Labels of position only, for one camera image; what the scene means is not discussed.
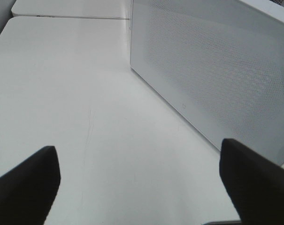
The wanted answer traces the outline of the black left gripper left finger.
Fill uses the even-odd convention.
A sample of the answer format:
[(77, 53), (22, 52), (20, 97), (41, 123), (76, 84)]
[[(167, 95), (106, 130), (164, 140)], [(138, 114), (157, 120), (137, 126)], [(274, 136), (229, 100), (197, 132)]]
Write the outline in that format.
[(42, 225), (61, 182), (57, 151), (46, 146), (0, 177), (0, 225)]

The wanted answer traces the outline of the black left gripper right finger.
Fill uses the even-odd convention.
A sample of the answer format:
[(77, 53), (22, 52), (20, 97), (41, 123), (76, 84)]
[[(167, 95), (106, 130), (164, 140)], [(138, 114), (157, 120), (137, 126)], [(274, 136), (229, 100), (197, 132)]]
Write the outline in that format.
[(224, 139), (219, 174), (243, 225), (284, 225), (283, 168)]

